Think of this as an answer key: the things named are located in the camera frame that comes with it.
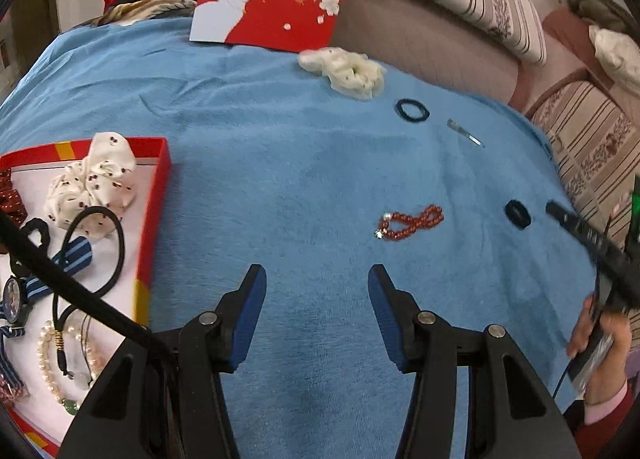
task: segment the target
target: white scrunchie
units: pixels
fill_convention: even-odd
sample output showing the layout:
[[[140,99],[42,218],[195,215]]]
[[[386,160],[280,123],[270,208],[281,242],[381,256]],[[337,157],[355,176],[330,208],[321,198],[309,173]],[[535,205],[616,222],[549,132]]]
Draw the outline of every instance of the white scrunchie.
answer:
[[[302,51],[298,63],[305,71],[328,76],[331,88],[345,96],[370,100],[385,88],[386,69],[366,54],[350,53],[339,47]]]
[[[57,227],[68,229],[89,206],[104,206],[122,219],[136,196],[136,158],[127,140],[116,132],[94,136],[88,155],[74,161],[53,179],[44,213]],[[114,230],[113,223],[92,215],[80,222],[79,232],[100,238]]]

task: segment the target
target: metal screw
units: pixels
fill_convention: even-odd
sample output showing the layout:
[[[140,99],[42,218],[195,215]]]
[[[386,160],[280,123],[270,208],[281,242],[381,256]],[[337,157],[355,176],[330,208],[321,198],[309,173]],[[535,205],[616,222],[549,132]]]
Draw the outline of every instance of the metal screw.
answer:
[[[431,325],[435,323],[436,315],[434,315],[431,311],[420,311],[418,313],[418,322],[421,324]]]
[[[489,334],[494,338],[502,338],[507,331],[504,330],[504,327],[498,324],[489,325]]]
[[[202,313],[200,315],[200,318],[198,318],[198,322],[200,322],[202,325],[215,324],[217,320],[218,320],[218,315],[211,311]]]

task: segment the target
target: watch face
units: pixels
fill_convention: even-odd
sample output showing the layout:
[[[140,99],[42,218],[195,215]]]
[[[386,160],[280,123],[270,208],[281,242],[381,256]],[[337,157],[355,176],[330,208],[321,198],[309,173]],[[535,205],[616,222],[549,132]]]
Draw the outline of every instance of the watch face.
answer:
[[[15,324],[18,321],[20,309],[22,308],[21,297],[20,284],[15,277],[10,277],[9,280],[6,281],[6,284],[4,284],[4,291],[2,292],[4,317],[9,324]]]

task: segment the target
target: pink cuff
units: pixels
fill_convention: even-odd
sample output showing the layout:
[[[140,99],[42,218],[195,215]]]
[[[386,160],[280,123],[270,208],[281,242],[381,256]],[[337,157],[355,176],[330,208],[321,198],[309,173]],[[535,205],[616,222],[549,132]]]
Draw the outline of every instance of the pink cuff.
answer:
[[[593,425],[593,423],[599,422],[599,420],[607,417],[611,412],[616,410],[616,407],[625,399],[626,395],[626,381],[615,396],[608,401],[600,403],[599,405],[587,405],[584,404],[584,424]]]

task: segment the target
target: red bow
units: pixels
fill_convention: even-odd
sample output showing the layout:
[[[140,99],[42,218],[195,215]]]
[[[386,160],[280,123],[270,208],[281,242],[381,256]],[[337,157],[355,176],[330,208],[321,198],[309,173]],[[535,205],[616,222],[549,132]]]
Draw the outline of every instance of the red bow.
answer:
[[[11,169],[0,171],[0,211],[7,214],[16,226],[20,226],[27,218],[27,209],[18,190],[12,189]],[[0,255],[5,253],[6,248],[0,244]]]

